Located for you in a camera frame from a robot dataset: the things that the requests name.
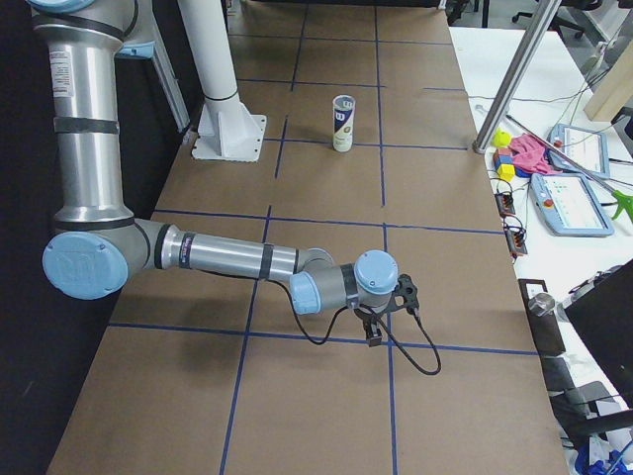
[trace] white table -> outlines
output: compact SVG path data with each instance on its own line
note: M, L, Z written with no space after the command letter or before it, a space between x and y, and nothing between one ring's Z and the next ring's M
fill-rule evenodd
M478 105L490 108L505 75L507 67L516 51L523 35L516 30L480 30L468 28L451 28L451 37L460 65L466 91L469 95L471 111L477 129L484 121L485 114L478 110ZM558 35L548 32L514 94L515 98L550 100L573 96L586 86L585 79ZM608 123L594 123L585 115L583 108L591 97L590 90L583 93L573 124L599 131L609 126ZM557 122L568 124L574 107L570 107L561 118L563 111L571 99L554 103L523 102L512 100L509 114L525 124L534 133L547 138L552 126ZM513 136L523 131L508 121L500 125ZM631 161L631 155L622 144L617 132L611 128L605 131L608 140L610 158ZM488 169L493 169L493 148L485 156ZM611 163L611 176L633 183L633 166ZM513 188L519 188L527 180L514 178ZM633 194L633 188L612 183L615 188L626 194ZM601 202L612 202L613 199L604 190L591 184ZM624 264L633 258L633 224L623 213L613 222L615 233L610 237L555 237L545 227L531 198L527 197L526 188L515 192L514 205L516 214L527 222L526 247L528 255L521 256L514 264L517 278L543 279L548 290L557 301L563 301L570 289L593 276L595 272L606 270L617 264ZM615 207L607 208L612 214ZM567 348L566 359L570 372L578 386L599 380L611 394L615 389L591 358L569 323L560 322L561 333Z

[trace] electronic device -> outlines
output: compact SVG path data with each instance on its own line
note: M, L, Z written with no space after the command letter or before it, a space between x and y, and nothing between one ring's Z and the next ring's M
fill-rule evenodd
M609 155L606 149L606 137L603 133L557 124L550 133L550 142L560 143L561 151L566 156L600 178L609 177ZM577 171L573 165L556 153L551 151L547 153L551 163L556 168L564 171Z
M605 237L613 234L587 179L579 173L534 173L530 192L545 224L556 236Z

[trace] office chair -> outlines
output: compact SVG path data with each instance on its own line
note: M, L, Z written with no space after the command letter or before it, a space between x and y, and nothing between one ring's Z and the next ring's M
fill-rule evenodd
M586 12L595 10L600 5L602 5L602 0L563 0L563 2L561 3L561 7L572 7ZM529 12L518 12L512 17L512 23L518 22L519 17L532 17L532 14ZM554 30L562 39L563 32L561 31L561 27L567 27L571 28L572 30L576 30L577 32L574 33L574 38L576 39L579 39L585 32L585 29L580 25L568 22L564 18L556 15L556 17L554 17L554 20L552 20L552 23L550 24L550 30Z

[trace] label sticker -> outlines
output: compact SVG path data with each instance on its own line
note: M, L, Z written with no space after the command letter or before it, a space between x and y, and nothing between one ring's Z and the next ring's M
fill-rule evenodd
M52 97L74 96L70 53L68 51L51 51L48 57L52 79Z

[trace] blue joint cap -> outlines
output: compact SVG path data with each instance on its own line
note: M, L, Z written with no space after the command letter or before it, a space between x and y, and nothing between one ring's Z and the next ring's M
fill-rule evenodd
M320 294L313 277L306 271L290 276L290 295L299 315L320 312Z
M398 264L381 250L368 250L354 264L356 281L374 295L386 295L398 285Z
M27 0L36 10L46 13L72 13L89 7L95 0Z
M95 300L119 290L129 277L128 264L108 240L70 232L50 240L42 256L46 277L64 294Z
M150 59L154 56L154 44L155 42L123 45L117 52L117 57L121 59Z

